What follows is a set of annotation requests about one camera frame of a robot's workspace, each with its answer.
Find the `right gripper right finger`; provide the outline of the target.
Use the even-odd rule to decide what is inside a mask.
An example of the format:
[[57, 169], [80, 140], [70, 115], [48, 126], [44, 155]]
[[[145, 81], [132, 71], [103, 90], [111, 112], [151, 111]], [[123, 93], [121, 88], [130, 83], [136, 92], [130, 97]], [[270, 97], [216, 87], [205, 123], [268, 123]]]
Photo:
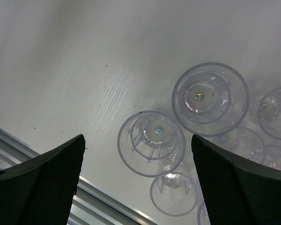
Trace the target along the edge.
[[281, 171], [197, 134], [191, 148], [211, 224], [281, 225]]

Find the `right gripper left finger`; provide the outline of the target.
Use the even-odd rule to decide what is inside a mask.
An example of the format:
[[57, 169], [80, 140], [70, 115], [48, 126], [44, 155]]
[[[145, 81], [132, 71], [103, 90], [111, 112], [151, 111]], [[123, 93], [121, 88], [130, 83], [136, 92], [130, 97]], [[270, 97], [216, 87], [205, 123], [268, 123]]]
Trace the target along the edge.
[[0, 225], [65, 225], [85, 152], [82, 134], [0, 170]]

